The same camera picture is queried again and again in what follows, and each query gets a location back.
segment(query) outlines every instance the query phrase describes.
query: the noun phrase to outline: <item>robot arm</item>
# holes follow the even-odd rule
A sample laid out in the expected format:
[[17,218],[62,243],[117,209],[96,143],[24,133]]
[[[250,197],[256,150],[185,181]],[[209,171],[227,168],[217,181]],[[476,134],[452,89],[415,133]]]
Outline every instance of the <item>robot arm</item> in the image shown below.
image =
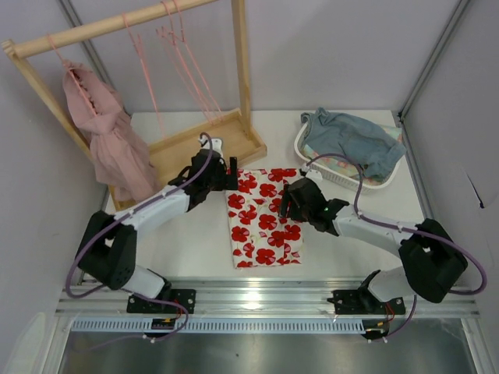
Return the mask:
[[90,240],[115,226],[97,240],[78,263],[78,267],[112,290],[124,289],[155,299],[164,297],[171,284],[160,275],[136,265],[136,244],[165,222],[184,214],[202,203],[209,192],[237,190],[237,160],[230,158],[227,172],[221,139],[212,139],[213,153],[201,174],[182,189],[172,190],[191,179],[207,162],[209,145],[201,142],[201,150],[191,159],[191,165],[149,199],[115,215],[96,212],[90,219],[78,252]]
[[[326,200],[317,184],[309,178],[302,178],[285,188],[280,215],[309,222],[318,231],[362,240],[401,259],[401,267],[377,270],[360,286],[361,302],[368,310],[375,301],[388,302],[415,293],[430,302],[441,302],[468,265],[465,257],[448,245],[361,220],[350,203],[340,199]],[[373,213],[366,215],[386,224],[414,228],[451,240],[434,220],[426,219],[422,224],[415,224],[393,221]]]

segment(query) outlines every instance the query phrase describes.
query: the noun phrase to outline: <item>white fabric with red flowers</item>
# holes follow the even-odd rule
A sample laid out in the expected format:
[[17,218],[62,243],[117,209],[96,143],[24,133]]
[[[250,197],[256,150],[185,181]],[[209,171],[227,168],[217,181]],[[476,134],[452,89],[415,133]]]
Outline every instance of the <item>white fabric with red flowers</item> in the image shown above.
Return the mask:
[[299,178],[299,169],[238,170],[238,191],[226,192],[235,268],[301,263],[300,224],[278,217],[284,186]]

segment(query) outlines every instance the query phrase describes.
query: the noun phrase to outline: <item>laundry basket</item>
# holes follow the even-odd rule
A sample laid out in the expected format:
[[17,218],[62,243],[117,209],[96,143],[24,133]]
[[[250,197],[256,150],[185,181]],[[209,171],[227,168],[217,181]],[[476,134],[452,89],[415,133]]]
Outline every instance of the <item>laundry basket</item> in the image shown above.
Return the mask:
[[[306,122],[302,126],[302,128],[299,130],[298,136],[295,139],[295,152],[298,155],[298,157],[301,158],[305,162],[310,161],[310,159],[302,153],[301,149],[303,148],[303,141],[305,140],[306,128],[308,125],[309,125],[308,122]],[[384,189],[387,185],[389,185],[391,183],[391,181],[393,181],[395,174],[397,173],[397,170],[398,170],[398,167],[400,166],[401,160],[398,160],[398,162],[395,165],[391,174],[380,185],[369,185],[368,183],[366,183],[366,181],[364,181],[361,193],[364,195],[371,194],[371,193],[378,191],[380,189]],[[324,179],[327,179],[328,181],[337,183],[337,184],[345,187],[346,189],[351,189],[352,191],[357,191],[357,189],[359,188],[359,181],[356,181],[353,178],[347,177],[346,175],[342,175],[340,173],[337,173],[336,171],[331,170],[330,168],[327,168],[321,164],[314,163],[314,164],[311,164],[310,167],[312,169],[320,171],[320,173],[322,174],[322,177]]]

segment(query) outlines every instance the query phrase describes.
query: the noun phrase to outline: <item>folded cloth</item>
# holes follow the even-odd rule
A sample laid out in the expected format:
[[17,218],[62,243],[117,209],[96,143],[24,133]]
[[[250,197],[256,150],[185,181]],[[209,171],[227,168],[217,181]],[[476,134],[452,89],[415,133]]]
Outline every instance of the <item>folded cloth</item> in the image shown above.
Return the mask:
[[379,125],[355,115],[318,108],[301,119],[309,122],[304,144],[318,154],[344,154],[363,168],[367,178],[386,178],[405,153],[405,147]]
[[90,133],[90,153],[97,181],[113,185],[118,201],[138,202],[155,194],[161,186],[149,162],[149,148],[132,130],[118,92],[101,82],[85,65],[65,63],[96,112],[86,105],[81,90],[67,72],[62,86],[69,113],[76,127]]
[[228,225],[235,268],[301,263],[300,223],[279,218],[284,186],[298,169],[238,170],[238,191],[227,191]]

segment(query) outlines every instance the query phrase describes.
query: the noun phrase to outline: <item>wooden clothes rack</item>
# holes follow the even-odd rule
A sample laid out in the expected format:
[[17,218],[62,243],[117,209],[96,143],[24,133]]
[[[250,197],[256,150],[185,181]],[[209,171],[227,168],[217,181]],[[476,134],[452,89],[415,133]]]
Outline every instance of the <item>wooden clothes rack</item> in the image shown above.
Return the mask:
[[[177,0],[177,5],[180,11],[184,11],[215,1],[217,0]],[[227,157],[237,157],[240,165],[248,164],[267,155],[267,146],[251,125],[250,70],[248,66],[248,44],[246,39],[245,0],[231,1],[235,54],[239,77],[240,107],[222,115],[211,123],[203,122],[186,131],[149,145],[150,162],[156,167],[162,185],[166,185],[187,164],[190,164],[190,158],[199,148],[197,138],[202,131],[209,132],[214,137],[222,138],[224,140],[224,154]],[[177,13],[177,7],[173,1],[166,2],[165,4],[171,14]],[[167,15],[168,13],[162,3],[125,13],[129,26],[145,23]],[[54,45],[60,48],[125,28],[126,25],[123,21],[123,16],[119,15],[51,34],[51,38]],[[69,136],[71,136],[87,157],[92,160],[90,145],[87,139],[75,126],[67,111],[55,99],[36,69],[27,61],[28,57],[52,50],[48,39],[40,37],[19,44],[15,44],[9,39],[2,43],[2,47],[40,99],[42,99],[60,122],[64,130],[67,131]],[[126,202],[116,201],[113,186],[109,186],[109,190],[117,210],[122,210],[135,204],[132,200]]]

